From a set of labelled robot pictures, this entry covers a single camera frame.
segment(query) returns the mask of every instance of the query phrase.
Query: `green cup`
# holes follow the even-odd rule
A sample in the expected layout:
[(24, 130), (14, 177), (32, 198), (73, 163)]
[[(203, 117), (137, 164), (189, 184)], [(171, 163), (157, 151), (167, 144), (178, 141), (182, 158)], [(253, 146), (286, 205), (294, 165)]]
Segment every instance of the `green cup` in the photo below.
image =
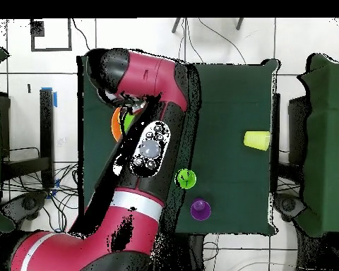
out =
[(174, 182), (180, 188), (190, 189), (196, 184), (196, 175), (189, 169), (180, 169), (174, 178)]

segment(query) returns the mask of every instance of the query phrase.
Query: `yellow cup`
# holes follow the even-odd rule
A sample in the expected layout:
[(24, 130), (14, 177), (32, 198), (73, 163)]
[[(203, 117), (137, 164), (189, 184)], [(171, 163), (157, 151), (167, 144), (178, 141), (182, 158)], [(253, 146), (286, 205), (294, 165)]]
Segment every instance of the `yellow cup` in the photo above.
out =
[(244, 137), (244, 144), (257, 150), (268, 150), (270, 145), (270, 132), (268, 131), (247, 131)]

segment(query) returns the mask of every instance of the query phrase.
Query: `control buttons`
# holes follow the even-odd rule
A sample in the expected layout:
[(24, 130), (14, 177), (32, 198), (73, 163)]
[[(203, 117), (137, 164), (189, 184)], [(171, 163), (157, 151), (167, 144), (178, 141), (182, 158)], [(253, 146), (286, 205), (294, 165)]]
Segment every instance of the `control buttons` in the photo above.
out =
[(153, 138), (153, 133), (152, 132), (147, 132), (145, 136), (146, 136), (146, 138), (151, 139), (151, 138)]
[(156, 168), (155, 162), (152, 160), (147, 161), (147, 163), (145, 164), (145, 167), (147, 167), (148, 169), (154, 169)]
[(166, 123), (153, 121), (143, 130), (131, 158), (131, 172), (141, 178), (149, 178), (158, 173), (171, 138)]
[(134, 161), (134, 164), (137, 165), (138, 167), (141, 166), (143, 163), (143, 159), (142, 158), (137, 158), (135, 161)]
[(163, 141), (163, 135), (162, 134), (157, 134), (155, 139), (158, 140), (158, 141)]
[(162, 132), (162, 126), (160, 126), (160, 125), (155, 125), (155, 126), (153, 127), (153, 130), (154, 130), (155, 132)]
[(161, 153), (160, 145), (154, 140), (145, 140), (142, 142), (141, 146), (139, 147), (139, 152), (142, 156), (146, 158), (156, 158)]

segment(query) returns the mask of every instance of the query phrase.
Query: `floor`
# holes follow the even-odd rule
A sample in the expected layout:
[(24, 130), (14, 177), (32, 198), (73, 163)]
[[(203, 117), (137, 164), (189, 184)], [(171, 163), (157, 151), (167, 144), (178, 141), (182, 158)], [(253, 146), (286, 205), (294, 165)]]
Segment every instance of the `floor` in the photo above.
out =
[[(171, 33), (174, 21), (175, 18), (75, 19), (91, 49), (135, 48), (184, 59), (184, 42), (179, 50), (184, 31), (180, 23), (177, 31)], [(244, 63), (227, 40), (204, 24), (234, 43), (248, 64), (260, 64), (272, 58), (280, 60), (277, 82), (277, 91), (281, 94), (280, 149), (283, 152), (280, 159), (286, 162), (289, 149), (287, 102), (305, 94), (296, 75), (305, 72), (307, 57), (314, 52), (339, 61), (339, 18), (245, 18), (239, 31), (235, 29), (238, 18), (202, 18), (201, 21), (198, 18), (188, 20), (188, 62)], [(68, 47), (67, 19), (44, 19), (44, 26), (45, 36), (35, 38), (36, 48)], [(31, 52), (29, 20), (0, 20), (0, 47), (10, 54), (0, 64), (0, 90), (8, 92), (11, 98), (11, 148), (40, 146), (39, 90), (52, 88), (57, 92), (54, 138), (58, 171), (78, 161), (76, 55), (83, 55), (88, 49), (82, 34), (71, 28), (71, 52)], [(19, 150), (12, 152), (11, 159), (35, 155), (35, 150)], [(24, 183), (33, 180), (24, 178)], [(72, 176), (66, 176), (62, 185), (75, 187)], [(18, 191), (15, 190), (18, 189), (11, 186), (3, 200), (16, 196)], [(64, 196), (57, 194), (59, 200)], [(74, 196), (67, 205), (75, 207), (76, 201)], [(45, 207), (51, 215), (52, 227), (58, 228), (59, 218), (51, 200)], [(76, 218), (76, 210), (66, 208), (64, 212), (70, 226)], [(273, 218), (278, 233), (272, 237), (207, 235), (206, 242), (215, 242), (218, 250), (214, 243), (205, 244), (206, 271), (293, 271), (297, 259), (295, 229), (292, 224), (284, 223), (278, 213), (274, 212)], [(23, 228), (53, 230), (44, 212), (36, 220), (26, 222)]]

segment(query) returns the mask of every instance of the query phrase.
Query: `plastic cup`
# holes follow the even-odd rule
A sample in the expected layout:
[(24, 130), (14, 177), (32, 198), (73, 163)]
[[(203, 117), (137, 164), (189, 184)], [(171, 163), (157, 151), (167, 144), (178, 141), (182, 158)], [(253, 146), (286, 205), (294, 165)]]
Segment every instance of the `plastic cup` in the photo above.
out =
[(191, 215), (195, 220), (203, 221), (210, 217), (211, 207), (205, 200), (202, 198), (195, 199), (194, 203), (191, 206)]
[(196, 184), (196, 175), (189, 169), (180, 169), (175, 180), (179, 187), (183, 189), (190, 189)]
[(270, 145), (270, 132), (268, 131), (247, 131), (244, 137), (244, 144), (257, 150), (268, 150)]

